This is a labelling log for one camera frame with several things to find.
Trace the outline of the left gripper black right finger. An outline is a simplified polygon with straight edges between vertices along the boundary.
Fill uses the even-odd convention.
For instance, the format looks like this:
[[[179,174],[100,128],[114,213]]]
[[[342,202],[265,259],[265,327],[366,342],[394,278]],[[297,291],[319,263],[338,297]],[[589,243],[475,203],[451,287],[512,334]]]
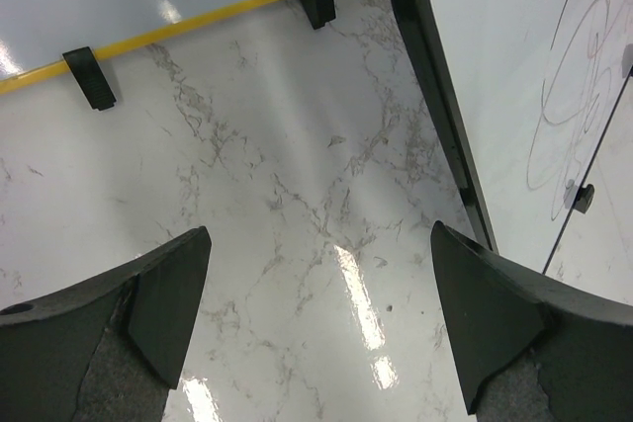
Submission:
[[[440,221],[430,240],[468,414],[631,420],[631,306],[509,261]]]

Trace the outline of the black-framed whiteboard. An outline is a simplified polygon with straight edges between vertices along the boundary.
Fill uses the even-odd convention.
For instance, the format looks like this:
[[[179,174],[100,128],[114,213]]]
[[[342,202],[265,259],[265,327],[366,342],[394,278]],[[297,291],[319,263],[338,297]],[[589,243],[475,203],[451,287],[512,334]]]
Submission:
[[[476,239],[547,269],[632,68],[632,0],[391,0]]]

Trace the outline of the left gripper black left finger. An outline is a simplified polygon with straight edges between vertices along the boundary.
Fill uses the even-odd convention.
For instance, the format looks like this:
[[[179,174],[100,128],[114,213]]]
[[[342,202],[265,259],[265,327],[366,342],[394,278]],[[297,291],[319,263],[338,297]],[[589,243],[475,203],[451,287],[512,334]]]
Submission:
[[[1,311],[4,421],[159,421],[184,367],[212,241],[193,228]]]

